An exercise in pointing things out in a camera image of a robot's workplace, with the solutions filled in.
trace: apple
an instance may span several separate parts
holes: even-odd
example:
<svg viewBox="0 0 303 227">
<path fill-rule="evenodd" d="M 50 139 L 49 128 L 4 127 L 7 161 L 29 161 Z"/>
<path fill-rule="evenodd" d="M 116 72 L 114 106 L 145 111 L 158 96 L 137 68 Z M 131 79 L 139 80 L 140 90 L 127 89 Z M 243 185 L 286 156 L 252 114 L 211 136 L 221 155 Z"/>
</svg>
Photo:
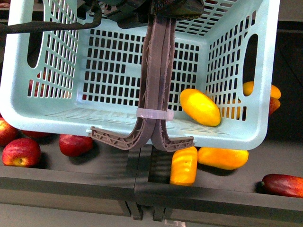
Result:
<svg viewBox="0 0 303 227">
<path fill-rule="evenodd" d="M 33 138 L 33 139 L 39 139 L 39 138 L 43 138 L 43 137 L 46 137 L 46 136 L 49 136 L 51 135 L 51 133 L 48 133 L 48 132 L 40 132 L 40 131 L 26 131 L 26 130 L 21 130 L 21 132 L 30 137 L 30 138 Z"/>
<path fill-rule="evenodd" d="M 18 135 L 18 129 L 7 123 L 3 117 L 0 117 L 0 146 L 6 146 L 12 142 Z"/>
<path fill-rule="evenodd" d="M 40 157 L 39 144 L 30 138 L 13 140 L 2 152 L 2 162 L 5 166 L 35 166 L 39 163 Z"/>
<path fill-rule="evenodd" d="M 59 147 L 62 154 L 69 157 L 77 157 L 93 148 L 93 139 L 87 136 L 61 134 Z"/>
<path fill-rule="evenodd" d="M 30 91 L 31 91 L 32 88 L 33 88 L 33 83 L 34 83 L 34 81 L 31 79 L 31 80 L 29 81 L 29 84 L 28 84 L 28 89 L 29 89 Z M 38 84 L 38 83 L 35 83 L 34 86 L 35 86 L 35 93 L 34 93 L 34 96 L 35 96 L 35 97 L 38 97 L 38 88 L 39 88 L 39 84 Z M 45 87 L 44 84 L 42 84 L 42 85 L 41 85 L 41 91 L 40 91 L 40 97 L 43 97 L 44 87 Z"/>
<path fill-rule="evenodd" d="M 10 0 L 0 0 L 0 3 L 8 3 L 8 4 L 10 4 Z"/>
<path fill-rule="evenodd" d="M 276 111 L 280 107 L 281 103 L 277 98 L 270 97 L 269 100 L 269 113 L 270 116 L 274 111 Z"/>
<path fill-rule="evenodd" d="M 0 8 L 9 8 L 10 7 L 10 4 L 9 3 L 0 3 Z"/>
</svg>

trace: yellow fruit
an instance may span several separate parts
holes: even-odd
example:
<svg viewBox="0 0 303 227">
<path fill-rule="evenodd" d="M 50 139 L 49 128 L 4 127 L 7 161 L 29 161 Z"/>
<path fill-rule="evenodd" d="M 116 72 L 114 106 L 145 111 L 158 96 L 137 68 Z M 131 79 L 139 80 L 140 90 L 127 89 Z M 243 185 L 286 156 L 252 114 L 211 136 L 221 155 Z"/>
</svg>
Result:
<svg viewBox="0 0 303 227">
<path fill-rule="evenodd" d="M 247 150 L 200 148 L 198 151 L 198 163 L 226 170 L 240 168 L 248 157 Z"/>
<path fill-rule="evenodd" d="M 197 162 L 195 147 L 177 150 L 172 157 L 170 184 L 191 186 L 196 180 Z"/>
<path fill-rule="evenodd" d="M 180 95 L 180 103 L 183 110 L 202 125 L 214 127 L 221 122 L 217 105 L 197 89 L 183 90 Z"/>
<path fill-rule="evenodd" d="M 233 99 L 232 100 L 232 103 L 235 104 L 236 103 L 236 99 Z M 235 118 L 235 110 L 236 110 L 236 107 L 231 107 L 232 109 L 232 114 L 231 114 L 231 118 L 234 119 Z M 237 107 L 237 119 L 240 119 L 240 111 L 241 111 L 241 108 L 240 107 Z M 226 117 L 229 118 L 229 112 L 230 112 L 230 107 L 227 107 L 226 108 Z"/>
<path fill-rule="evenodd" d="M 254 81 L 246 82 L 243 84 L 243 93 L 245 96 L 251 95 L 254 89 Z M 281 91 L 275 85 L 271 85 L 270 96 L 276 99 L 281 97 Z"/>
</svg>

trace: orange mango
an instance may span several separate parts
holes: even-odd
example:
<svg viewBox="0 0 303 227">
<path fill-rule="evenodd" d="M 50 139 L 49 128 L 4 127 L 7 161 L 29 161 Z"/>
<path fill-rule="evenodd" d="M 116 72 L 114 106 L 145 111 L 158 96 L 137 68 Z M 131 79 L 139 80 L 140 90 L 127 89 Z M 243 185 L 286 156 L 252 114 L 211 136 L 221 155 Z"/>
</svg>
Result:
<svg viewBox="0 0 303 227">
<path fill-rule="evenodd" d="M 183 110 L 195 121 L 205 126 L 215 127 L 221 122 L 217 105 L 197 89 L 185 89 L 180 94 Z"/>
<path fill-rule="evenodd" d="M 177 150 L 172 157 L 170 184 L 191 186 L 196 180 L 197 162 L 195 147 Z"/>
<path fill-rule="evenodd" d="M 198 163 L 226 170 L 242 167 L 248 161 L 248 157 L 247 150 L 200 148 L 198 151 Z"/>
<path fill-rule="evenodd" d="M 232 100 L 232 103 L 233 104 L 235 104 L 236 103 L 236 99 L 233 99 Z M 232 109 L 232 113 L 231 113 L 231 116 L 229 116 L 229 112 L 230 112 L 230 110 L 229 110 L 229 108 L 230 107 L 227 107 L 227 110 L 226 110 L 226 117 L 227 118 L 232 118 L 232 119 L 234 119 L 235 118 L 235 111 L 236 111 L 236 109 L 237 109 L 237 119 L 240 119 L 240 111 L 241 111 L 241 107 L 231 107 L 231 109 Z"/>
<path fill-rule="evenodd" d="M 246 82 L 243 84 L 243 93 L 245 96 L 250 96 L 254 89 L 254 81 Z M 281 97 L 281 91 L 275 85 L 271 85 L 270 96 L 276 99 Z"/>
</svg>

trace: light blue plastic basket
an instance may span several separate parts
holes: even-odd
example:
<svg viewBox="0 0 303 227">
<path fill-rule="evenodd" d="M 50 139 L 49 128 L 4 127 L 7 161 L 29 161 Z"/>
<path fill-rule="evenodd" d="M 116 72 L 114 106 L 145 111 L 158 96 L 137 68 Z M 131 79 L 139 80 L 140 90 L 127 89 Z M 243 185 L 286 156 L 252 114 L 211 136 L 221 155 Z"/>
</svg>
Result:
<svg viewBox="0 0 303 227">
<path fill-rule="evenodd" d="M 33 0 L 12 1 L 9 25 L 29 22 Z M 45 21 L 77 19 L 76 1 L 44 0 Z M 179 21 L 167 122 L 170 137 L 194 136 L 198 147 L 252 149 L 267 132 L 279 0 L 206 1 L 201 19 Z M 88 136 L 91 126 L 129 134 L 136 122 L 146 27 L 122 30 L 103 19 L 92 30 L 44 32 L 37 66 L 29 67 L 29 34 L 8 35 L 0 112 L 13 126 Z M 248 40 L 258 35 L 255 88 L 242 91 Z M 37 77 L 46 72 L 46 76 Z M 217 127 L 190 119 L 180 92 L 195 87 L 222 114 Z M 241 103 L 222 100 L 240 100 Z M 240 118 L 232 116 L 232 110 Z"/>
</svg>

